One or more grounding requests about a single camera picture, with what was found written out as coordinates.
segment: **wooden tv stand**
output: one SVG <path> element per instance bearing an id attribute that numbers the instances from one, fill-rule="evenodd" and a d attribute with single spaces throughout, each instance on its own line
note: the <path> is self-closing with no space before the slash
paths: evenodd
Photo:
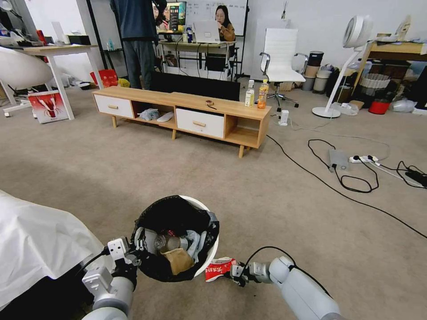
<path id="1" fill-rule="evenodd" d="M 270 120 L 271 107 L 248 108 L 243 102 L 178 92 L 109 87 L 94 91 L 93 96 L 98 111 L 111 115 L 114 128 L 117 127 L 118 117 L 156 124 L 172 129 L 173 140 L 177 131 L 183 131 L 238 144 L 239 158 L 243 157 L 245 147 L 259 148 L 266 137 Z M 207 100 L 214 102 L 213 108 L 206 105 Z M 170 111 L 174 115 L 167 122 L 139 118 L 138 113 L 147 108 L 147 103 L 158 109 L 161 115 Z"/>

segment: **woman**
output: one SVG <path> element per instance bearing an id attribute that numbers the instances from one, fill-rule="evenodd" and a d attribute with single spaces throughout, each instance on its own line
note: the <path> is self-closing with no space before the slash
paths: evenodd
<path id="1" fill-rule="evenodd" d="M 221 41 L 235 41 L 233 25 L 228 18 L 228 9 L 224 5 L 218 6 L 215 12 L 215 20 L 218 22 L 219 38 Z"/>

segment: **laptop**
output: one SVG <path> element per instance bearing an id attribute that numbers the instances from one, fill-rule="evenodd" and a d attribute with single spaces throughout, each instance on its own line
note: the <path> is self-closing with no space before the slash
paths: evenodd
<path id="1" fill-rule="evenodd" d="M 195 21 L 193 24 L 197 43 L 220 43 L 218 23 L 215 20 Z"/>

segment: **black garbage bag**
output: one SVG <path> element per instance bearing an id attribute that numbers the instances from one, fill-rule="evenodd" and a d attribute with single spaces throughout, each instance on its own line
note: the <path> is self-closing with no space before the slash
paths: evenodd
<path id="1" fill-rule="evenodd" d="M 176 276 L 172 274 L 170 263 L 164 256 L 147 251 L 142 253 L 139 269 L 146 276 L 162 282 L 192 280 L 196 271 L 205 263 L 208 251 L 213 247 L 219 234 L 219 221 L 211 221 L 211 215 L 206 210 L 194 207 L 180 196 L 162 198 L 146 208 L 135 221 L 132 244 L 135 243 L 135 233 L 140 227 L 151 229 L 158 234 L 172 230 L 176 236 L 185 236 L 187 230 L 194 230 L 198 234 L 206 231 L 203 249 L 198 254 L 199 262 Z"/>

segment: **power strip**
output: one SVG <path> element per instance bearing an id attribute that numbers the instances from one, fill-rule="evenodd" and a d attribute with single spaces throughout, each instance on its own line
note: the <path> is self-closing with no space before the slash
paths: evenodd
<path id="1" fill-rule="evenodd" d="M 348 159 L 348 161 L 349 161 L 349 162 L 351 162 L 351 163 L 378 162 L 378 158 L 377 158 L 377 157 L 375 157 L 375 156 L 372 156 L 372 159 L 373 159 L 374 161 L 369 160 L 369 159 L 368 159 L 368 156 L 360 156 L 359 158 L 360 158 L 359 160 L 356 160 L 356 159 L 354 159 L 354 157 L 350 157 L 350 158 Z"/>

